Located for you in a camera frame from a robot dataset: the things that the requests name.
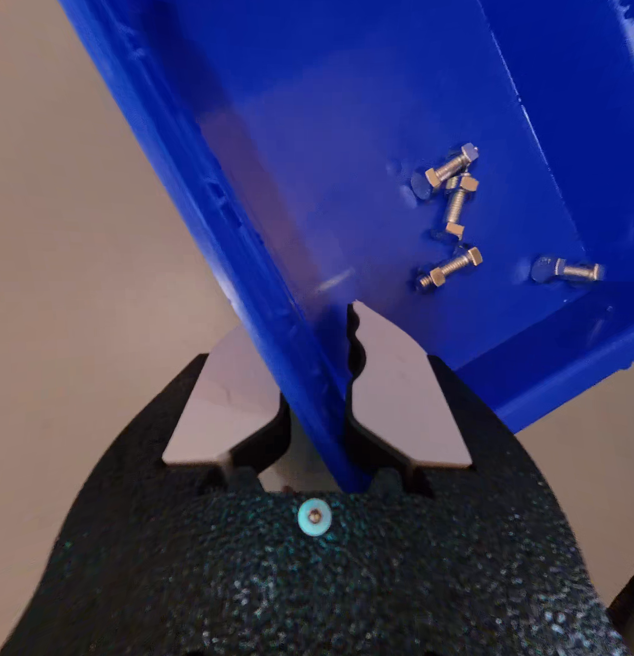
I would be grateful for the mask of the blue plastic bin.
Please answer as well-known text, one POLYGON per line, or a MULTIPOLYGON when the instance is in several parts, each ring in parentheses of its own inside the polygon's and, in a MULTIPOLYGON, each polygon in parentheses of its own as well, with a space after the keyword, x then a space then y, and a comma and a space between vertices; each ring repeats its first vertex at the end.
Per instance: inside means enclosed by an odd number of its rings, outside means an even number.
POLYGON ((634 362, 634 1, 60 4, 345 491, 354 300, 514 432, 634 362), (458 241, 424 172, 469 142, 458 241))

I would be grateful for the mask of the silver bolt with nut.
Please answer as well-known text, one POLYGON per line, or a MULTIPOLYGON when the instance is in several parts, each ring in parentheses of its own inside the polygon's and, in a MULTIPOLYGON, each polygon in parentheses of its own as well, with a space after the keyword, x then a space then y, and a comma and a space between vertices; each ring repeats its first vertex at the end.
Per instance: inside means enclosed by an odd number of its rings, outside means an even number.
POLYGON ((426 292, 442 287, 453 274, 468 267, 477 267, 483 262, 483 257, 477 247, 459 249, 456 256, 431 270, 420 273, 415 281, 415 289, 426 292))
POLYGON ((566 259, 556 258, 553 277, 568 282, 594 283, 604 280, 605 269, 599 264, 571 264, 566 259))
POLYGON ((424 172, 424 179, 432 188, 438 188, 450 178, 462 172, 478 157, 478 148, 470 142, 466 143, 461 146, 457 154, 449 158, 443 165, 427 169, 424 172))
POLYGON ((444 234, 449 239, 462 240, 464 226, 460 217, 466 201, 476 194, 479 181, 467 170, 451 177, 445 183, 447 206, 444 234))

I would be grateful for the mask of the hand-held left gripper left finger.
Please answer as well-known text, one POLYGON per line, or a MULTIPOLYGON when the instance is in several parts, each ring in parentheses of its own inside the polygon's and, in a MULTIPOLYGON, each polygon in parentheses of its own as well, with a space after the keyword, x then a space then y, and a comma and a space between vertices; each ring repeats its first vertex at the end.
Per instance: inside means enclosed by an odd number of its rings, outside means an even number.
POLYGON ((291 412, 243 325, 207 356, 162 454, 172 468, 260 474, 288 451, 291 412))

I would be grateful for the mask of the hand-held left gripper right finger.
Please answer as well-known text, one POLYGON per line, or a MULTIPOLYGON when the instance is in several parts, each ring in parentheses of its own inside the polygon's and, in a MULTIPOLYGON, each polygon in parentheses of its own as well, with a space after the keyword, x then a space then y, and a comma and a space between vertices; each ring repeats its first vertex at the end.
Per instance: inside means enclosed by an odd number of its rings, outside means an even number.
POLYGON ((348 305, 350 380, 344 447, 367 474, 394 469, 404 488, 424 470, 469 470, 473 458, 426 351, 362 301, 348 305))

